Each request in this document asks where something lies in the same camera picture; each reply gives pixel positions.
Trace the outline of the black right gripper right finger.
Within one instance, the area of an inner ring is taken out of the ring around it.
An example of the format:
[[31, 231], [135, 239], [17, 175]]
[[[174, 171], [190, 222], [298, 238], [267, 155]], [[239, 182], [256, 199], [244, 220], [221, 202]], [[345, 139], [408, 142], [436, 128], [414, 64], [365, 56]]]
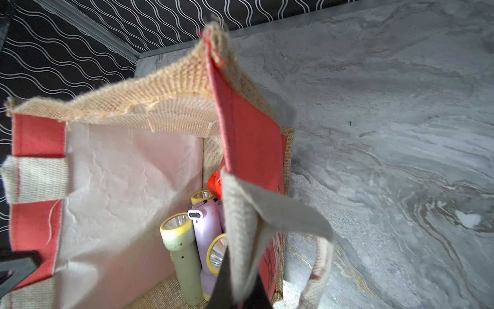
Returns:
[[272, 309], [260, 276], [256, 277], [254, 289], [243, 303], [243, 309]]

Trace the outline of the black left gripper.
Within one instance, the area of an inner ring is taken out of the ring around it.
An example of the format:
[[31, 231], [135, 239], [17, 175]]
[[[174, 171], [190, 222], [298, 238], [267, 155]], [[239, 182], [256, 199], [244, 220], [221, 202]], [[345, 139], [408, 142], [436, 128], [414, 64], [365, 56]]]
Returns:
[[14, 290], [41, 265], [37, 251], [1, 251], [1, 297]]

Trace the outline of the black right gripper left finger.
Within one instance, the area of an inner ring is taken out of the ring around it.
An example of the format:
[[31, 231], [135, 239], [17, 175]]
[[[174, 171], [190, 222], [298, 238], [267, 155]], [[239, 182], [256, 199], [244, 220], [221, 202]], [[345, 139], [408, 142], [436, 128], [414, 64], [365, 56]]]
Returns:
[[230, 251], [227, 249], [207, 309], [233, 309], [230, 273]]

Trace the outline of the light green flashlight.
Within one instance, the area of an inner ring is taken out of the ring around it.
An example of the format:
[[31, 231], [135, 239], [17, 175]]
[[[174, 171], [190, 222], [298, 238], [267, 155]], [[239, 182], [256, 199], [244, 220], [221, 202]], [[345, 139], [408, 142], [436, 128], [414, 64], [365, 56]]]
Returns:
[[194, 193], [190, 200], [191, 204], [195, 205], [198, 203], [203, 203], [204, 201], [212, 200], [215, 196], [209, 190], [198, 191]]
[[167, 218], [160, 226], [163, 244], [171, 253], [178, 283], [187, 305], [196, 306], [203, 300], [201, 262], [192, 220], [186, 212]]

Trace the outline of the red flashlight front row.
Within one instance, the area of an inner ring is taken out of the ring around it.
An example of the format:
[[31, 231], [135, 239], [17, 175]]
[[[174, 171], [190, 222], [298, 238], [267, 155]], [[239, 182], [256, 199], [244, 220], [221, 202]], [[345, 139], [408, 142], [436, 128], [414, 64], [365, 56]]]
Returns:
[[208, 179], [207, 189], [219, 200], [223, 200], [223, 190], [222, 190], [222, 180], [221, 180], [221, 169], [225, 165], [221, 162], [218, 169], [214, 171], [211, 177]]

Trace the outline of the jute tote bag red trim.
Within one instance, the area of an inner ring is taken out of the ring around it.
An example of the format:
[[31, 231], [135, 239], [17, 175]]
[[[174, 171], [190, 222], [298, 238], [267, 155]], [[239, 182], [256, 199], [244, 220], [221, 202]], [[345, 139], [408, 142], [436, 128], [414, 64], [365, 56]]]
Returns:
[[[2, 308], [187, 308], [161, 224], [188, 212], [221, 162], [218, 211], [233, 308], [260, 276], [283, 298], [284, 235], [311, 234], [315, 262], [299, 308], [317, 308], [333, 229], [290, 198], [294, 132], [243, 72], [227, 32], [207, 25], [178, 62], [71, 101], [6, 101], [12, 153], [1, 164], [12, 252], [40, 267]], [[207, 307], [205, 299], [196, 306]]]

